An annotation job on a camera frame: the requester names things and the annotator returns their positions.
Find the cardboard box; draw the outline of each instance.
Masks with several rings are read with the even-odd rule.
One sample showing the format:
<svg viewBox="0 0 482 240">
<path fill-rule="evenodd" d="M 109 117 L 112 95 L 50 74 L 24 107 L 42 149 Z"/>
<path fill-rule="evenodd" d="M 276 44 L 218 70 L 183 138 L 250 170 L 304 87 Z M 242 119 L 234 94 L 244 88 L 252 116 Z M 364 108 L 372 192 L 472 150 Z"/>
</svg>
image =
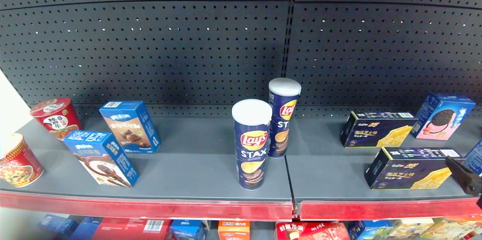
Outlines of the cardboard box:
<svg viewBox="0 0 482 240">
<path fill-rule="evenodd" d="M 93 240 L 159 240 L 167 237 L 171 220 L 104 217 Z"/>
<path fill-rule="evenodd" d="M 389 220 L 354 221 L 348 229 L 351 240 L 382 240 L 387 238 L 392 230 Z"/>
<path fill-rule="evenodd" d="M 217 227 L 220 240 L 250 240 L 249 221 L 221 220 Z"/>
<path fill-rule="evenodd" d="M 482 176 L 482 140 L 465 156 L 464 166 Z"/>
<path fill-rule="evenodd" d="M 463 95 L 430 93 L 417 112 L 412 134 L 420 139 L 448 140 L 474 106 Z"/>
<path fill-rule="evenodd" d="M 65 145 L 100 185 L 133 187 L 139 173 L 111 133 L 73 131 Z"/>
<path fill-rule="evenodd" d="M 172 221 L 170 230 L 177 240 L 206 239 L 206 230 L 200 220 L 176 219 Z"/>
<path fill-rule="evenodd" d="M 413 239 L 419 238 L 430 226 L 433 225 L 431 218 L 407 218 L 392 220 L 393 229 L 387 239 Z"/>
<path fill-rule="evenodd" d="M 99 111 L 125 152 L 159 149 L 160 138 L 143 101 L 109 101 Z"/>
<path fill-rule="evenodd" d="M 446 156 L 463 161 L 450 147 L 383 147 L 365 180 L 371 189 L 435 189 L 451 175 Z"/>
<path fill-rule="evenodd" d="M 277 240 L 349 240 L 345 225 L 338 222 L 278 222 Z"/>
<path fill-rule="evenodd" d="M 39 228 L 58 233 L 57 238 L 68 239 L 79 224 L 75 220 L 53 214 L 46 214 L 37 224 Z"/>
<path fill-rule="evenodd" d="M 482 216 L 434 218 L 434 224 L 420 237 L 431 240 L 459 240 L 482 225 Z"/>
<path fill-rule="evenodd" d="M 345 147 L 399 147 L 415 122 L 408 112 L 351 111 L 340 140 Z"/>
</svg>

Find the chip can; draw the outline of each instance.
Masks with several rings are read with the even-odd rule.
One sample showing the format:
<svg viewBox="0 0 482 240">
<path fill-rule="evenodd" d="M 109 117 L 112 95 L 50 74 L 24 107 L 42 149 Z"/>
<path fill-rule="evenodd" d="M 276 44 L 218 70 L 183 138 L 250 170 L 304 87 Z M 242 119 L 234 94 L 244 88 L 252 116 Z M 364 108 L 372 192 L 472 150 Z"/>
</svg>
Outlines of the chip can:
<svg viewBox="0 0 482 240">
<path fill-rule="evenodd" d="M 24 136 L 14 133 L 2 140 L 0 179 L 15 187 L 24 187 L 43 174 L 43 166 L 37 160 Z"/>
<path fill-rule="evenodd" d="M 60 141 L 64 141 L 70 132 L 82 130 L 70 98 L 43 101 L 34 106 L 30 114 Z"/>
<path fill-rule="evenodd" d="M 273 110 L 270 124 L 270 150 L 272 158 L 285 156 L 288 147 L 288 133 L 291 115 L 301 84 L 289 78 L 276 78 L 270 81 L 270 106 Z"/>
<path fill-rule="evenodd" d="M 238 182 L 247 190 L 261 187 L 270 147 L 270 105 L 259 99 L 244 99 L 232 108 Z"/>
</svg>

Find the blue snack box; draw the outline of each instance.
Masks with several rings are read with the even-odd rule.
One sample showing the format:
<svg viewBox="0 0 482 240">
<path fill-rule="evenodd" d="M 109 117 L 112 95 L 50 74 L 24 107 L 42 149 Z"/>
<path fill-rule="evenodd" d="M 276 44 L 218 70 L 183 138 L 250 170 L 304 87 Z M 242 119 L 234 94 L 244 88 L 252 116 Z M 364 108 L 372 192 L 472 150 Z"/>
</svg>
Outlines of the blue snack box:
<svg viewBox="0 0 482 240">
<path fill-rule="evenodd" d="M 482 176 L 482 140 L 465 156 L 464 165 Z"/>
<path fill-rule="evenodd" d="M 359 220 L 348 228 L 351 240 L 382 240 L 392 228 L 389 220 Z"/>
<path fill-rule="evenodd" d="M 65 145 L 100 185 L 133 187 L 139 173 L 111 133 L 75 130 Z"/>
<path fill-rule="evenodd" d="M 86 217 L 72 233 L 70 240 L 91 240 L 95 231 L 98 229 L 102 218 Z"/>
<path fill-rule="evenodd" d="M 448 140 L 474 106 L 463 95 L 430 93 L 417 112 L 412 134 L 420 139 Z"/>
<path fill-rule="evenodd" d="M 125 152 L 157 152 L 160 138 L 143 101 L 109 101 L 99 111 Z"/>
<path fill-rule="evenodd" d="M 203 229 L 201 220 L 176 219 L 172 221 L 170 230 L 178 240 L 204 240 L 206 238 L 206 230 Z"/>
<path fill-rule="evenodd" d="M 59 233 L 61 238 L 69 238 L 79 224 L 75 220 L 67 219 L 61 216 L 54 216 L 53 214 L 46 214 L 42 220 L 37 224 L 40 228 Z"/>
</svg>

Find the potato chip image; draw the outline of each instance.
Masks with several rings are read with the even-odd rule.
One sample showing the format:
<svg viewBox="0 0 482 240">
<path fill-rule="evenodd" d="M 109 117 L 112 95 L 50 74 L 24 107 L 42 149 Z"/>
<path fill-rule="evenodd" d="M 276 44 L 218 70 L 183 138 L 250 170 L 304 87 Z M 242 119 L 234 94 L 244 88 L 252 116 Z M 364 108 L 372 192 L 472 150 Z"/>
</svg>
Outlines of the potato chip image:
<svg viewBox="0 0 482 240">
<path fill-rule="evenodd" d="M 241 164 L 241 169 L 246 173 L 254 173 L 263 163 L 264 161 L 256 161 L 256 162 L 245 162 Z"/>
</svg>

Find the red box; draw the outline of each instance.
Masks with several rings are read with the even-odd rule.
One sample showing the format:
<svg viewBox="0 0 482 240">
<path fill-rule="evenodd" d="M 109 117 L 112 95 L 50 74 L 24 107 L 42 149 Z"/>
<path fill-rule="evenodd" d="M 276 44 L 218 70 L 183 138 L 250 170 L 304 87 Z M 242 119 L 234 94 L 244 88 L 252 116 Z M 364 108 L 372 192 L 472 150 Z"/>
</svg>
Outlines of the red box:
<svg viewBox="0 0 482 240">
<path fill-rule="evenodd" d="M 92 240 L 164 240 L 171 220 L 105 217 Z"/>
</svg>

